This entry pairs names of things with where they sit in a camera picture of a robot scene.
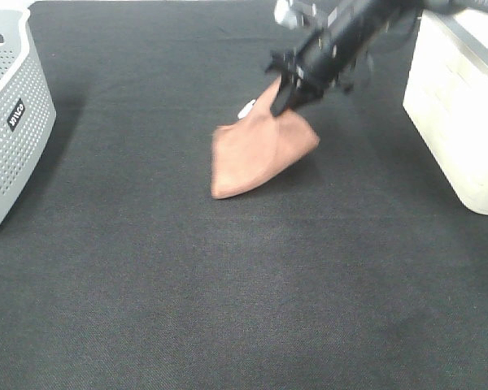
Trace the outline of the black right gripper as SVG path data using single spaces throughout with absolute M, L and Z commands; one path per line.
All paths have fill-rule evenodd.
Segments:
M 300 108 L 319 102 L 327 89 L 349 89 L 343 75 L 354 67 L 354 52 L 327 38 L 310 38 L 301 46 L 284 52 L 273 51 L 266 72 L 281 74 L 277 94 L 270 111 L 280 116 L 288 108 Z M 292 90 L 292 83 L 305 88 Z

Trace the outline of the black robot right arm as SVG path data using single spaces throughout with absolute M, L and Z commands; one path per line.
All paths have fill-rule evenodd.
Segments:
M 303 1 L 276 2 L 277 24 L 309 28 L 311 34 L 292 50 L 272 52 L 267 70 L 281 76 L 272 115 L 319 101 L 328 89 L 349 89 L 340 78 L 355 67 L 373 39 L 400 17 L 423 8 L 421 1 L 340 1 L 326 13 Z

